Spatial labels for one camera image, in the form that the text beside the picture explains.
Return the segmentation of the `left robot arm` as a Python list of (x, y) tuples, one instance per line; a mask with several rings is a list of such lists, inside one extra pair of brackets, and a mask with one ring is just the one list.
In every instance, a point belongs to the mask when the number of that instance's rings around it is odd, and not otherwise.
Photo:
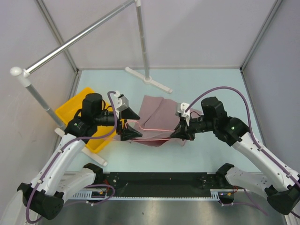
[(86, 95), (82, 107), (68, 123), (58, 147), (43, 169), (30, 183), (19, 185), (29, 224), (40, 221), (39, 218), (30, 219), (31, 211), (41, 218), (52, 220), (61, 212), (66, 201), (83, 188), (105, 188), (104, 202), (113, 197), (108, 192), (114, 188), (104, 182), (102, 168), (92, 163), (86, 164), (72, 178), (62, 181), (69, 165), (90, 140), (108, 138), (114, 132), (123, 141), (142, 137), (140, 132), (124, 125), (127, 120), (140, 119), (129, 107), (128, 99), (117, 91), (109, 91), (107, 95), (109, 106), (101, 94)]

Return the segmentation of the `pink wire hanger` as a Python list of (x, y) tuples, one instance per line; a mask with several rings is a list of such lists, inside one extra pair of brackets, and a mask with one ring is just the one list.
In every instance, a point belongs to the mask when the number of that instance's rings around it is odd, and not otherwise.
[[(174, 130), (167, 130), (167, 129), (148, 129), (148, 128), (143, 128), (140, 126), (139, 122), (136, 121), (136, 120), (128, 120), (127, 122), (125, 122), (124, 126), (125, 128), (128, 128), (129, 127), (129, 123), (130, 122), (133, 122), (133, 123), (136, 123), (139, 127), (140, 130), (142, 131), (148, 131), (148, 132), (160, 132), (160, 133), (173, 133)], [(152, 142), (152, 141), (169, 141), (170, 140), (170, 137), (167, 137), (167, 138), (152, 138), (152, 139), (133, 139), (132, 141), (134, 142), (144, 142), (144, 141), (148, 141), (148, 142)]]

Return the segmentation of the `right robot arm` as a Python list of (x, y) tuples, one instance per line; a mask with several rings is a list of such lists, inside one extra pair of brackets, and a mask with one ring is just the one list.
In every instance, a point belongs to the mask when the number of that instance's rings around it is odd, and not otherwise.
[(195, 134), (212, 132), (217, 139), (247, 157), (261, 175), (224, 164), (217, 171), (216, 182), (221, 188), (243, 187), (264, 197), (277, 212), (288, 215), (300, 201), (300, 174), (278, 159), (261, 144), (242, 120), (230, 117), (216, 97), (201, 102), (203, 114), (191, 118), (190, 104), (179, 103), (176, 115), (180, 121), (171, 138), (193, 141)]

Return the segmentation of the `pink tank top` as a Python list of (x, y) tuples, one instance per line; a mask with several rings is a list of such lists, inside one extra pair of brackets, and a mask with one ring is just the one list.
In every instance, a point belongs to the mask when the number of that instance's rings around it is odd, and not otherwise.
[[(140, 119), (138, 122), (142, 128), (174, 130), (180, 121), (179, 117), (175, 115), (176, 106), (177, 102), (171, 99), (145, 95), (140, 107)], [(130, 122), (129, 125), (133, 125), (135, 130), (142, 133), (142, 137), (137, 139), (167, 138), (171, 135), (169, 133), (142, 131), (138, 125), (133, 122)], [(137, 143), (151, 147), (160, 147), (167, 143), (184, 146), (186, 141), (170, 138), (169, 141), (144, 141)]]

